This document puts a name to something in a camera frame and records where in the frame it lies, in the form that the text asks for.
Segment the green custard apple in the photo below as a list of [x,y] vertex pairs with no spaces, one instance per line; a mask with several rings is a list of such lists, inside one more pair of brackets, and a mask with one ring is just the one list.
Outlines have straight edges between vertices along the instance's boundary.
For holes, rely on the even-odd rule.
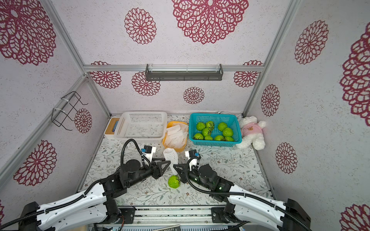
[[206,128],[208,128],[211,131],[214,130],[214,122],[213,121],[206,122]]
[[196,125],[196,129],[197,129],[198,131],[203,131],[205,128],[206,128],[206,125],[205,125],[203,122],[199,122],[199,123],[197,123],[197,125]]
[[211,131],[209,128],[204,128],[204,129],[202,130],[202,135],[203,135],[204,137],[210,136],[210,135],[211,135],[211,133],[212,133],[212,131]]
[[221,122],[221,123],[218,124],[217,128],[218,128],[219,131],[224,131],[224,129],[227,128],[227,124],[224,123],[224,122]]
[[195,139],[195,140],[204,140],[204,136],[201,133],[196,133],[193,136],[193,139]]
[[227,136],[227,137],[225,137],[225,141],[234,141],[234,139],[231,136]]
[[170,176],[170,178],[168,179],[168,186],[170,188],[173,188],[173,189],[176,189],[180,186],[180,183],[181,183],[181,180],[178,176],[176,175],[172,175]]
[[222,135],[217,135],[215,138],[214,138],[215,141],[225,141],[225,138],[224,136]]
[[234,132],[231,128],[226,127],[225,129],[223,129],[223,136],[224,137],[233,137],[233,135],[234,135]]

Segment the white foam net sleeve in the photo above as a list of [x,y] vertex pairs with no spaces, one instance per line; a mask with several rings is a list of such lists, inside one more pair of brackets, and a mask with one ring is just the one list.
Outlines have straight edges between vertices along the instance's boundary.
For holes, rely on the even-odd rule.
[[178,164],[178,153],[173,148],[166,148],[163,151],[163,155],[166,161],[170,161],[170,169],[173,175],[177,175],[177,171],[174,168],[174,165]]

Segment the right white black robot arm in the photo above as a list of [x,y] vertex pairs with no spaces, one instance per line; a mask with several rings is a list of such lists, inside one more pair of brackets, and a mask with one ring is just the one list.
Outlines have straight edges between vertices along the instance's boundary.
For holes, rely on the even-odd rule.
[[294,200],[268,199],[218,176],[210,165],[197,166],[192,157],[185,164],[174,165],[181,181],[198,192],[225,202],[224,214],[232,221],[251,222],[273,231],[309,231],[311,219]]

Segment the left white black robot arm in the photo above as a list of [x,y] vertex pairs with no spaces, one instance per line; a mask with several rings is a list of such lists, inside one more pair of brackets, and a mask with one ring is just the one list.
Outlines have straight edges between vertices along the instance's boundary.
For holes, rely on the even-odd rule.
[[14,224],[20,231],[62,231],[81,225],[115,222],[120,218],[115,199],[126,194],[137,183],[152,177],[158,179],[170,166],[170,161],[154,158],[156,147],[140,149],[136,140],[129,139],[123,146],[133,142],[141,160],[124,161],[121,151],[120,166],[106,178],[94,181],[86,190],[49,204],[27,204],[21,217],[1,225],[5,230]]

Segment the white plastic basket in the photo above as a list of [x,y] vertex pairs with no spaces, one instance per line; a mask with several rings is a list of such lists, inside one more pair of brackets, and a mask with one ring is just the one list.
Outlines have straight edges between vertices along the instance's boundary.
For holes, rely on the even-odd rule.
[[168,115],[161,111],[125,112],[119,118],[114,139],[137,142],[160,141],[165,137]]

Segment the teal plastic basket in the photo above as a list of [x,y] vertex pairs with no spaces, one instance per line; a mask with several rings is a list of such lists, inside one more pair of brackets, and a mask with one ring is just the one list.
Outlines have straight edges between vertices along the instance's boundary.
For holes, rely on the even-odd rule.
[[[197,129],[197,124],[202,122],[206,124],[207,122],[214,122],[214,130],[211,131],[210,136],[212,140],[206,139],[196,139],[196,134],[202,134],[200,130]],[[226,136],[223,135],[223,132],[218,129],[220,123],[225,123],[227,128],[230,128],[233,131],[233,141],[220,141],[216,140],[217,136]],[[190,115],[189,120],[189,139],[195,145],[205,145],[205,146],[220,146],[220,147],[233,147],[236,144],[242,142],[241,129],[239,126],[238,118],[235,115],[225,115],[225,114],[205,114],[205,113],[193,113]]]

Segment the white box wooden lid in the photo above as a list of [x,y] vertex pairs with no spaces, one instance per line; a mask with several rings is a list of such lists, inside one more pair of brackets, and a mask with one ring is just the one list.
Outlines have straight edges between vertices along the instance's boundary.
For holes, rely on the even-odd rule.
[[118,125],[120,117],[112,117],[109,119],[109,123],[106,127],[106,130],[104,132],[104,136],[107,139],[113,140],[116,127]]

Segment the white teddy bear pink shirt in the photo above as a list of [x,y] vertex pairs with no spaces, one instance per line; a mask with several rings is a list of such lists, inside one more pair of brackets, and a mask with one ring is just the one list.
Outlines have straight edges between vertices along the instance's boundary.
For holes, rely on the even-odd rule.
[[239,149],[245,149],[250,145],[257,151],[263,150],[266,146],[263,128],[266,127],[267,122],[258,121],[255,116],[248,116],[239,122],[241,128],[242,140],[241,143],[236,144]]

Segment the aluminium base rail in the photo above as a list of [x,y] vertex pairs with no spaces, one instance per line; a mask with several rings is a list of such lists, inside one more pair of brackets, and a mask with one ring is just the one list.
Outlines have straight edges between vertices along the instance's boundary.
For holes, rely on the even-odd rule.
[[100,223],[99,231],[218,231],[233,228],[223,217],[224,206],[120,206],[121,217],[114,223]]

